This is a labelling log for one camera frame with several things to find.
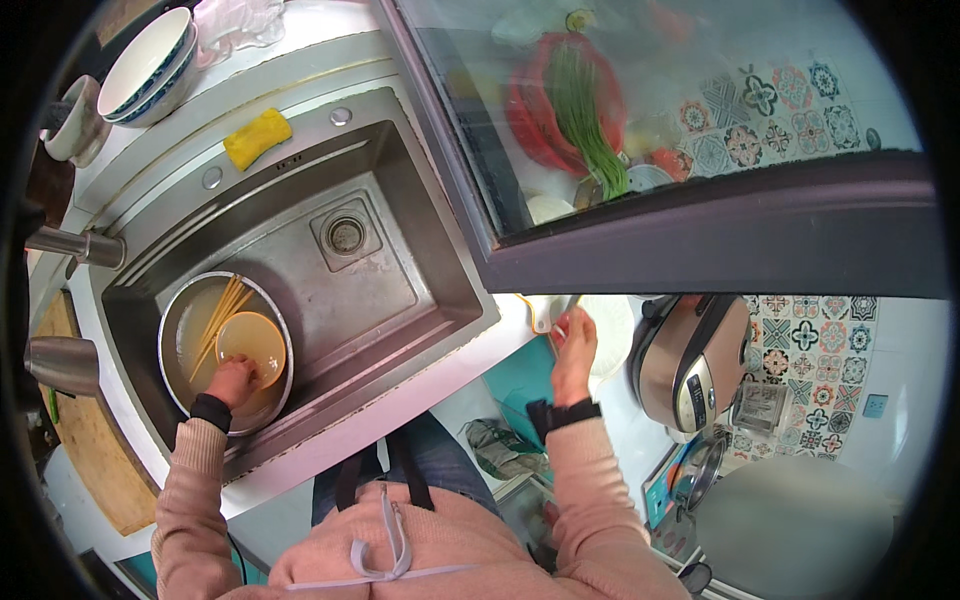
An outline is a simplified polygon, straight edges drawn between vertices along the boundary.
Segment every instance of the blue jeans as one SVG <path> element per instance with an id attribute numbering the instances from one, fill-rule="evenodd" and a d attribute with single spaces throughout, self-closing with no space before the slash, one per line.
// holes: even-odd
<path id="1" fill-rule="evenodd" d="M 474 466 L 464 448 L 429 412 L 403 426 L 410 445 L 414 462 L 423 473 L 426 485 L 431 488 L 449 490 L 465 496 L 484 507 L 499 518 L 503 518 L 493 494 L 484 481 L 480 471 Z M 400 461 L 388 446 L 390 470 L 386 473 L 380 468 L 376 458 L 376 444 L 363 450 L 360 466 L 362 486 L 374 480 L 406 483 Z M 337 505 L 334 498 L 334 486 L 340 474 L 340 465 L 334 465 L 313 478 L 313 513 L 310 524 L 317 525 Z"/>

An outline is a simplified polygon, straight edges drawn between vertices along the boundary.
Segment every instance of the stacked bowls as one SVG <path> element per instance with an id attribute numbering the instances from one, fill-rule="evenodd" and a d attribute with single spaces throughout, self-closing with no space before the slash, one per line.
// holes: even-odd
<path id="1" fill-rule="evenodd" d="M 197 76 L 197 26 L 184 7 L 165 12 L 133 39 L 101 86 L 108 123 L 149 127 L 180 105 Z"/>

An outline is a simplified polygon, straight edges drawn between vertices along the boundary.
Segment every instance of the apron strap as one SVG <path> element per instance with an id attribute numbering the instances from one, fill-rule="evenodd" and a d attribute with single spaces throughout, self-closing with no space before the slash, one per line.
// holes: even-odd
<path id="1" fill-rule="evenodd" d="M 433 511 L 433 500 L 430 498 L 430 488 L 426 485 L 423 473 L 414 461 L 413 453 L 407 442 L 407 434 L 403 428 L 387 434 L 387 446 L 396 457 L 407 478 L 407 487 L 410 489 L 410 502 L 428 511 Z M 337 475 L 333 487 L 333 497 L 337 501 L 337 510 L 345 511 L 356 504 L 356 491 L 360 483 L 360 470 L 363 464 L 363 454 L 366 448 L 347 458 L 340 464 L 340 474 Z"/>

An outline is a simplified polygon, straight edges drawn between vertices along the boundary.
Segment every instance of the hand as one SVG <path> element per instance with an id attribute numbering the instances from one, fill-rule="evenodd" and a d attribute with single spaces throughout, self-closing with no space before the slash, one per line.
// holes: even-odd
<path id="1" fill-rule="evenodd" d="M 217 367 L 206 393 L 217 397 L 232 411 L 243 406 L 259 388 L 256 363 L 246 354 L 237 354 L 228 356 Z"/>
<path id="2" fill-rule="evenodd" d="M 550 374 L 554 406 L 570 406 L 589 397 L 587 380 L 597 353 L 597 328 L 587 311 L 574 306 L 557 319 L 550 337 L 560 349 Z"/>

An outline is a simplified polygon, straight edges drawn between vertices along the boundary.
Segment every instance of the wall socket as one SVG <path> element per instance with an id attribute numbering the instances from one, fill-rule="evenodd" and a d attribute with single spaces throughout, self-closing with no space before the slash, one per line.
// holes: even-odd
<path id="1" fill-rule="evenodd" d="M 883 417 L 883 409 L 887 407 L 887 397 L 884 394 L 869 394 L 863 405 L 863 416 L 868 419 Z"/>

